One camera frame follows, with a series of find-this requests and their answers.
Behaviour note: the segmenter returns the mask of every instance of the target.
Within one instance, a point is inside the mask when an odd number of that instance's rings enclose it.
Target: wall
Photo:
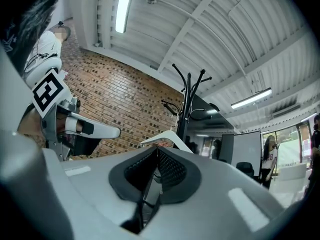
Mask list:
[[[122,131],[120,138],[102,140],[89,158],[134,150],[174,125],[175,117],[161,99],[180,106],[181,93],[131,66],[79,48],[72,21],[65,25],[72,35],[61,49],[62,69],[68,72],[64,81],[81,101],[80,114]]]
[[[250,163],[254,176],[259,176],[262,149],[260,139],[260,131],[235,135],[231,165],[237,167],[240,162]]]
[[[71,17],[72,12],[70,8],[70,0],[59,0],[53,11],[51,21],[46,29],[51,29],[54,25],[57,25],[59,21],[65,21]]]

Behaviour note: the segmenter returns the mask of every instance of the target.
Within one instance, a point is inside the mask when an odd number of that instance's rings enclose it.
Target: fluorescent light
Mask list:
[[[270,94],[272,94],[271,88],[265,89],[265,90],[260,91],[259,93],[255,94],[255,95],[253,95],[253,96],[251,96],[249,98],[246,98],[246,99],[243,99],[243,100],[241,100],[239,102],[231,104],[231,108],[237,109],[237,108],[242,107],[244,105],[247,105],[249,103],[255,102],[255,101],[259,100],[259,99],[262,99],[263,97],[266,97],[266,96],[268,96]]]
[[[119,33],[126,31],[130,2],[131,0],[119,0],[115,19],[115,31]]]
[[[218,113],[218,111],[216,111],[215,109],[210,109],[206,113],[209,115],[212,115],[212,114]]]
[[[307,121],[309,118],[312,118],[314,117],[316,114],[318,114],[317,112],[316,113],[313,113],[312,115],[309,115],[308,117],[306,117],[305,119],[302,119],[300,122],[304,122],[304,121]]]

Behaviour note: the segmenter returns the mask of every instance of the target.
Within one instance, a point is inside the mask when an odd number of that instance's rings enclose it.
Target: white wall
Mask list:
[[[239,162],[252,164],[254,176],[260,172],[261,140],[260,131],[234,136],[231,165],[236,167]]]
[[[70,7],[70,0],[59,0],[55,6],[53,11],[53,15],[51,21],[46,28],[51,29],[53,26],[57,25],[60,21],[65,21],[72,17],[71,7]]]

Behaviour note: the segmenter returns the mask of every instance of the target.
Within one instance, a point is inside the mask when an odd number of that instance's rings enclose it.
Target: ceiling beam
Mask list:
[[[267,107],[271,104],[275,104],[277,102],[280,102],[282,100],[285,100],[293,95],[298,94],[300,91],[302,91],[303,89],[307,88],[309,85],[312,85],[313,83],[315,83],[316,81],[320,80],[320,71],[317,71],[316,73],[314,73],[313,75],[311,75],[309,78],[307,78],[306,80],[302,81],[301,83],[297,84],[296,86],[290,88],[289,90],[286,90],[278,95],[275,95],[271,98],[268,98],[267,100],[261,101],[261,102],[257,102],[256,105],[249,105],[247,107],[244,107],[242,109],[236,110],[232,113],[229,114],[225,114],[223,115],[226,119],[228,118],[234,118],[234,117],[238,117],[241,116],[243,114],[246,113],[250,113],[252,111],[255,111],[258,109],[262,109],[264,107]]]
[[[320,94],[318,94],[316,97],[306,101],[305,103],[301,104],[301,107],[299,109],[291,111],[289,113],[286,113],[286,114],[284,114],[280,117],[277,117],[275,119],[272,119],[272,115],[268,115],[267,117],[261,118],[260,120],[246,122],[241,125],[237,125],[236,127],[241,130],[247,130],[249,128],[253,128],[256,131],[257,129],[260,129],[261,125],[265,125],[265,124],[269,123],[270,125],[276,125],[278,128],[279,127],[284,128],[282,126],[283,122],[281,122],[281,121],[286,121],[286,120],[288,120],[288,118],[294,119],[293,117],[295,117],[296,114],[299,114],[299,112],[301,113],[301,111],[304,111],[305,109],[308,109],[308,111],[311,111],[319,103],[320,103]],[[268,129],[267,129],[268,127],[264,127],[262,129],[262,131],[263,132],[268,131]]]
[[[276,125],[272,125],[272,126],[269,126],[269,127],[266,127],[266,128],[263,128],[263,132],[265,131],[269,131],[270,133],[274,132],[274,131],[279,131],[281,129],[285,129],[285,128],[288,128],[288,127],[291,127],[291,126],[295,126],[297,124],[300,123],[300,121],[302,119],[305,119],[306,117],[312,115],[313,113],[316,113],[316,109],[313,108],[311,110],[309,110],[308,112],[304,113],[304,114],[301,114],[295,118],[292,118],[288,121],[285,121],[285,122],[282,122],[282,123],[279,123],[279,124],[276,124]]]
[[[251,63],[250,65],[246,66],[243,70],[246,75],[248,74],[254,74],[255,72],[262,70],[265,68],[270,62],[272,62],[274,59],[276,59],[277,56],[279,56],[282,52],[284,52],[286,49],[291,47],[293,44],[295,44],[297,41],[299,41],[301,38],[303,38],[307,33],[310,32],[310,29],[306,26],[302,27],[298,31],[296,31],[293,35],[291,35],[289,38],[284,40],[282,43],[277,45],[275,48],[273,48],[271,51]],[[202,94],[200,94],[200,97],[202,99],[207,98],[208,96],[211,96],[215,92],[220,92],[224,88],[236,84],[238,81],[245,80],[245,77],[242,74],[239,74],[237,72],[235,75],[230,76],[226,80],[223,80],[222,82],[218,83],[217,85],[211,87],[210,89],[206,90]]]
[[[101,0],[101,40],[104,49],[111,48],[111,17],[114,0]]]
[[[243,76],[244,76],[244,74],[241,71],[238,71],[237,73],[230,76],[226,80],[216,84],[215,86],[213,86],[209,90],[206,90],[203,93],[201,93],[200,97],[205,100],[206,98],[209,98],[214,93],[216,93],[218,91],[221,92],[224,89],[230,87],[231,85],[234,85],[235,82],[238,81],[239,79],[245,80],[245,78]]]
[[[168,61],[170,60],[172,54],[176,51],[178,48],[179,44],[183,41],[185,38],[186,34],[189,32],[193,24],[195,23],[195,20],[203,13],[203,11],[208,7],[208,5],[212,2],[213,0],[202,0],[198,6],[195,8],[193,13],[191,14],[190,18],[186,21],[182,29],[180,30],[179,34],[175,37],[171,47],[169,50],[166,52],[166,55],[164,56],[159,68],[158,72],[161,73],[162,70],[165,68],[167,65]]]

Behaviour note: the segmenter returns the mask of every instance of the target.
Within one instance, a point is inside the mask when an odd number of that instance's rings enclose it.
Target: brick wall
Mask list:
[[[131,66],[81,49],[72,21],[65,25],[72,35],[61,49],[62,69],[68,72],[64,81],[81,101],[80,114],[121,129],[119,138],[103,139],[89,158],[134,150],[174,125],[176,118],[161,99],[180,105],[181,93]]]

